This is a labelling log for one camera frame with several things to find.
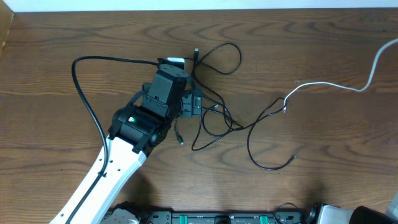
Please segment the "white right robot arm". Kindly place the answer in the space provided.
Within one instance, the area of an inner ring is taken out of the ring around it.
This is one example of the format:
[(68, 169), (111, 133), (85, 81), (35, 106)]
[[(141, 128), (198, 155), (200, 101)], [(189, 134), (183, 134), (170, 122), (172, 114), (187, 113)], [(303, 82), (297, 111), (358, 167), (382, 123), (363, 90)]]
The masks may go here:
[(307, 223), (314, 224), (397, 224), (397, 194), (382, 213), (365, 206), (354, 210), (324, 203), (315, 204), (308, 214)]

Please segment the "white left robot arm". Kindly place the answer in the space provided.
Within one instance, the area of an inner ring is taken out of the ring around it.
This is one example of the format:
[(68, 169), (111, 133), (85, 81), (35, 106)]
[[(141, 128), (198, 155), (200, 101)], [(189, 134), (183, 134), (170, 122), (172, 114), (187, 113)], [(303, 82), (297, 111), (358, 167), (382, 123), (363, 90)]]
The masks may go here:
[(142, 86), (142, 103), (115, 112), (106, 145), (52, 223), (99, 223), (124, 184), (167, 136), (183, 113), (190, 81), (182, 64), (165, 62)]

